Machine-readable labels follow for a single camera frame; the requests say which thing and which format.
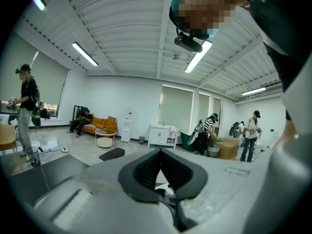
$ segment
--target tiled floor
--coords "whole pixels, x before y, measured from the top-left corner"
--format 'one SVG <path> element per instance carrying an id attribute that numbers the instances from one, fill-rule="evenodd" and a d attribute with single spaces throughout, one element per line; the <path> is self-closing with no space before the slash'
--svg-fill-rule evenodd
<path id="1" fill-rule="evenodd" d="M 95 136 L 88 133 L 82 133 L 79 138 L 75 137 L 75 134 L 68 134 L 68 128 L 49 128 L 49 129 L 37 129 L 30 130 L 30 139 L 32 141 L 32 146 L 38 147 L 36 137 L 38 139 L 39 146 L 43 149 L 44 152 L 47 152 L 49 149 L 51 151 L 56 150 L 55 152 L 42 153 L 39 151 L 39 157 L 42 164 L 45 164 L 49 161 L 62 157 L 64 155 L 72 155 L 73 157 L 79 159 L 80 161 L 88 164 L 94 165 L 96 163 L 102 162 L 98 157 L 108 150 L 95 147 Z M 18 152 L 22 150 L 20 142 L 17 141 Z M 130 143 L 121 142 L 120 139 L 115 139 L 115 147 L 120 147 L 125 150 L 125 155 L 129 155 L 135 152 L 146 152 L 149 149 L 147 148 L 147 143 L 144 145 L 138 144 L 136 141 L 130 141 Z M 70 153 L 62 153 L 57 149 L 69 148 Z M 176 147 L 177 151 L 185 151 L 182 146 Z M 240 159 L 242 153 L 242 148 L 239 150 L 239 153 L 236 157 L 237 160 Z M 1 166 L 7 174 L 7 176 L 12 176 L 14 174 L 22 172 L 18 166 L 16 166 L 12 150 L 8 150 L 3 154 L 0 154 Z M 253 159 L 256 160 L 257 154 L 254 154 Z M 32 166 L 30 162 L 26 162 L 26 157 L 20 157 L 21 163 L 24 171 L 31 169 Z M 159 174 L 157 182 L 164 183 L 166 179 L 163 174 Z"/>

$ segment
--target sneakers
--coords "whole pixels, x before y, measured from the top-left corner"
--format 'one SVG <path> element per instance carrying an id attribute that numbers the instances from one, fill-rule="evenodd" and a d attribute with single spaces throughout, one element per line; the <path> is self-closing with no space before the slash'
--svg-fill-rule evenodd
<path id="1" fill-rule="evenodd" d="M 20 151 L 19 152 L 19 156 L 26 156 L 26 155 L 27 155 L 27 153 L 25 151 Z"/>

